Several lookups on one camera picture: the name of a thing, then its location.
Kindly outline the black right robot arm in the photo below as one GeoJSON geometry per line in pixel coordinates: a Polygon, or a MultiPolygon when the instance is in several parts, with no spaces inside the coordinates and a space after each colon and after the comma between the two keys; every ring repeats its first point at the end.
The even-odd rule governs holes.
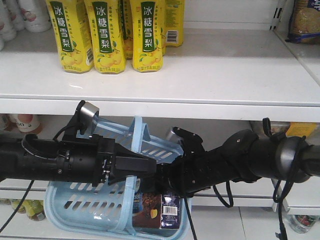
{"type": "Polygon", "coordinates": [[[262,120],[265,138],[252,130],[234,133],[221,146],[206,151],[201,137],[173,127],[183,154],[171,163],[157,165],[155,188],[171,190],[180,197],[221,183],[254,183],[260,178],[303,183],[320,175],[320,147],[308,144],[304,137],[272,134],[270,120],[262,120]]]}

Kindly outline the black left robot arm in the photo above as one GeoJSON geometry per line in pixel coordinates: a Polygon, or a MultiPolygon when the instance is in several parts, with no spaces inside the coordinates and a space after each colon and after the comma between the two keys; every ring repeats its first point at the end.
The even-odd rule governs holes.
{"type": "Polygon", "coordinates": [[[0,141],[0,179],[23,179],[109,185],[127,177],[152,177],[155,159],[132,152],[113,138],[22,139],[0,141]]]}

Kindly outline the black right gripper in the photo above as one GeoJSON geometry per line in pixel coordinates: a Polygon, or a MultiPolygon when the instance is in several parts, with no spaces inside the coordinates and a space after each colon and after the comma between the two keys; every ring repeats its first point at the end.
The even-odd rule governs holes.
{"type": "Polygon", "coordinates": [[[175,191],[180,196],[191,197],[199,191],[240,176],[227,160],[222,146],[206,151],[199,135],[177,126],[170,131],[171,136],[178,139],[183,154],[172,163],[156,165],[153,176],[156,192],[175,191]]]}

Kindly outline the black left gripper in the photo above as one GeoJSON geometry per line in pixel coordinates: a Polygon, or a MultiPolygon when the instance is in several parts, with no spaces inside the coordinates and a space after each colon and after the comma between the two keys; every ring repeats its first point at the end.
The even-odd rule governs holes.
{"type": "Polygon", "coordinates": [[[94,134],[91,138],[64,136],[61,141],[61,181],[89,183],[93,187],[104,183],[113,185],[129,177],[152,176],[157,171],[157,161],[132,152],[116,143],[113,138],[94,134]],[[108,161],[113,161],[113,175],[108,161]]]}

